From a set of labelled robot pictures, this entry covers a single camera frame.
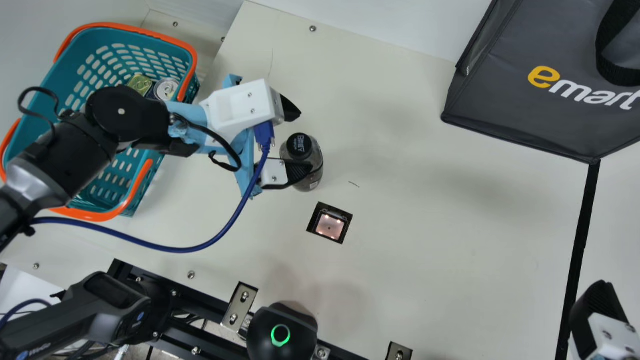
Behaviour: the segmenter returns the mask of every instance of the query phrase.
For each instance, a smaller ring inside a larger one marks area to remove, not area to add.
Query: emart bag
[[[640,2],[494,0],[442,120],[594,164],[640,140]]]

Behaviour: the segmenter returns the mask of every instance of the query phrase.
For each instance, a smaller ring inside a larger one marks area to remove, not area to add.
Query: black bag strap
[[[640,11],[640,0],[614,0],[598,28],[596,37],[596,64],[608,82],[618,86],[640,86],[640,70],[628,69],[609,61],[602,54]]]
[[[589,236],[589,225],[591,224],[591,212],[593,211],[593,201],[596,197],[596,187],[598,186],[598,174],[600,173],[600,161],[589,165],[587,181],[584,184],[584,195],[582,196],[582,207],[578,217],[578,226],[575,230],[575,240],[573,241],[573,252],[571,254],[571,265],[569,265],[569,276],[566,280],[566,291],[564,292],[564,306],[562,318],[560,319],[560,333],[556,348],[556,360],[566,360],[569,350],[569,317],[571,309],[578,297],[578,285],[580,283],[580,271],[582,270],[582,259],[584,249],[587,247],[587,237]]]

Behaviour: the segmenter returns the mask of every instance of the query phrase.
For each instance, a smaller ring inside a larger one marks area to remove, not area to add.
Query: black pole
[[[587,246],[589,225],[591,224],[591,211],[593,210],[593,200],[596,196],[596,186],[598,185],[599,173],[600,161],[594,165],[589,165],[587,181],[584,185],[584,195],[582,196],[580,217],[578,218],[578,226],[575,230],[571,265],[569,266],[569,276],[566,281],[564,307],[562,309],[562,319],[560,321],[560,335],[558,336],[558,346],[556,349],[556,360],[566,360],[566,354],[569,350],[569,337],[571,336],[569,315],[571,314],[571,308],[575,304],[575,299],[578,296],[578,284],[580,283],[582,258],[584,257],[584,248]]]

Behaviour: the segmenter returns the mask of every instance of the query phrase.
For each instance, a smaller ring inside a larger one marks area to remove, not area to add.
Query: bottle
[[[303,133],[291,135],[280,146],[280,158],[311,163],[314,166],[311,173],[293,187],[301,192],[310,192],[317,188],[322,180],[324,160],[316,139]]]

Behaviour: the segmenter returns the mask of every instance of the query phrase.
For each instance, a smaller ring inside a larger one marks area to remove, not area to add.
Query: orange basket handle
[[[6,172],[4,171],[4,152],[6,151],[6,148],[9,146],[9,143],[13,138],[13,134],[15,133],[15,130],[16,128],[18,128],[18,124],[20,124],[20,119],[16,120],[15,123],[13,123],[13,126],[11,127],[11,129],[9,129],[9,132],[4,137],[2,144],[0,144],[0,177],[2,177],[2,180],[4,182],[6,182]],[[138,172],[138,176],[136,176],[136,180],[133,182],[131,189],[127,193],[127,198],[124,199],[120,203],[120,205],[118,205],[117,208],[112,209],[111,211],[107,211],[105,213],[94,213],[91,211],[71,209],[67,207],[55,208],[55,209],[51,209],[51,211],[60,215],[64,215],[66,217],[72,217],[72,218],[86,220],[86,221],[103,222],[103,221],[111,220],[117,217],[118,215],[120,215],[123,211],[127,209],[129,204],[133,201],[133,198],[136,196],[138,189],[140,189],[140,185],[142,184],[142,181],[147,176],[147,173],[149,172],[153,164],[154,164],[154,161],[151,159],[147,159],[145,161],[145,164],[142,166],[142,169],[140,170],[140,172]]]
[[[176,45],[178,47],[185,49],[186,51],[189,51],[189,53],[191,54],[191,58],[193,59],[193,63],[191,64],[191,69],[189,70],[189,72],[184,76],[183,86],[180,88],[180,92],[178,93],[178,101],[182,102],[184,100],[184,96],[187,94],[187,89],[189,88],[189,83],[191,82],[191,79],[193,78],[193,75],[196,72],[196,65],[198,65],[198,53],[196,53],[193,46],[185,43],[184,41],[178,40],[176,38],[168,37],[164,34],[156,33],[155,31],[149,31],[146,29],[141,29],[135,26],[125,25],[125,24],[117,24],[115,22],[94,22],[93,24],[82,25],[79,28],[73,30],[71,34],[67,36],[65,41],[62,43],[62,45],[58,49],[58,53],[56,53],[56,57],[53,58],[53,62],[55,63],[56,61],[58,61],[58,58],[62,55],[62,53],[65,52],[65,50],[67,49],[71,41],[74,39],[74,37],[76,37],[78,33],[80,33],[83,30],[91,29],[91,28],[111,28],[111,29],[129,31],[131,33],[138,33],[138,34],[146,35],[148,37],[160,39],[164,42],[168,42],[169,44]]]

